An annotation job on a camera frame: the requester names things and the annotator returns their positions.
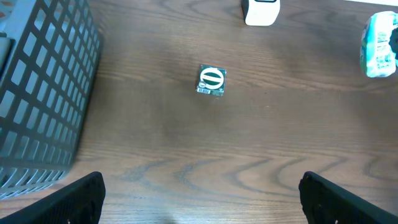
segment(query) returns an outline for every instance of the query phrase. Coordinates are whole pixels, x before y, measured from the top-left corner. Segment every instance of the white oval logo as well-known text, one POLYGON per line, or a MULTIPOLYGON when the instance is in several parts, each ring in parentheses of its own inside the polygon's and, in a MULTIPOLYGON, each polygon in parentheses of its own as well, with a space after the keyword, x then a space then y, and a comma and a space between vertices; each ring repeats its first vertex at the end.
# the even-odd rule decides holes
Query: white oval logo
POLYGON ((206 83, 206 88, 215 90, 224 84, 224 76, 217 68, 206 68, 201 71, 200 81, 206 83))

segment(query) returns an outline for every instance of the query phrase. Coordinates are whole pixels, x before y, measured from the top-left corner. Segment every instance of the green and white label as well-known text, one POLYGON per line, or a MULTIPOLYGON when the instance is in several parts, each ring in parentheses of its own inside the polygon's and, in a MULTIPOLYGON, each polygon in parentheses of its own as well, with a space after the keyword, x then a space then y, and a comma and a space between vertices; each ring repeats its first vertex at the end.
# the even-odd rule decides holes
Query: green and white label
POLYGON ((222 96, 224 93, 226 70, 223 68, 201 65, 198 93, 222 96))

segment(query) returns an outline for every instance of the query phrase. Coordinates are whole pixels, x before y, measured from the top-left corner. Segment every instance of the plastic basket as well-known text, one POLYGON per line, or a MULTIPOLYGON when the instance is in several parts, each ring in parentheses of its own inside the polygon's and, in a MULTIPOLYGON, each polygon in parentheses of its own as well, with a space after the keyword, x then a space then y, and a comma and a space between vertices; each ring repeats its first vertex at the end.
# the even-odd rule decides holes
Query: plastic basket
POLYGON ((2 0, 2 32, 0 199, 70 170, 102 44, 86 0, 2 0))

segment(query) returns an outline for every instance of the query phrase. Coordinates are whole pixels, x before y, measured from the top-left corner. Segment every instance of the brown tabletop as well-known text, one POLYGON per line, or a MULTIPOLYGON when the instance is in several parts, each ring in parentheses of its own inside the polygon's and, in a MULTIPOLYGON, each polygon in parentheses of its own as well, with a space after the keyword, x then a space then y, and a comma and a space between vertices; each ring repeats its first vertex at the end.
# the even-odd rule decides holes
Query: brown tabletop
POLYGON ((106 43, 75 165, 0 216, 96 170, 101 223, 305 223, 308 170, 398 214, 398 79, 359 67, 366 21, 397 8, 281 4, 249 27, 239 0, 91 0, 106 43), (200 64, 224 96, 195 92, 200 64))

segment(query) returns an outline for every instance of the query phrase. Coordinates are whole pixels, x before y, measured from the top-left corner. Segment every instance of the green packet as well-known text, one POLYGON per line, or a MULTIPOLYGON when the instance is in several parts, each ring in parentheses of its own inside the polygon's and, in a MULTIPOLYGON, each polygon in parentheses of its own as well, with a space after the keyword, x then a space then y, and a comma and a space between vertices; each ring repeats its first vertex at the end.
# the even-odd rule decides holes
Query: green packet
POLYGON ((368 20, 360 52, 361 69, 368 77, 388 77, 396 71, 396 53, 390 39, 397 27, 398 14, 391 11, 376 13, 368 20))
POLYGON ((225 90, 226 70, 209 65, 200 65, 197 92, 223 96, 225 90))

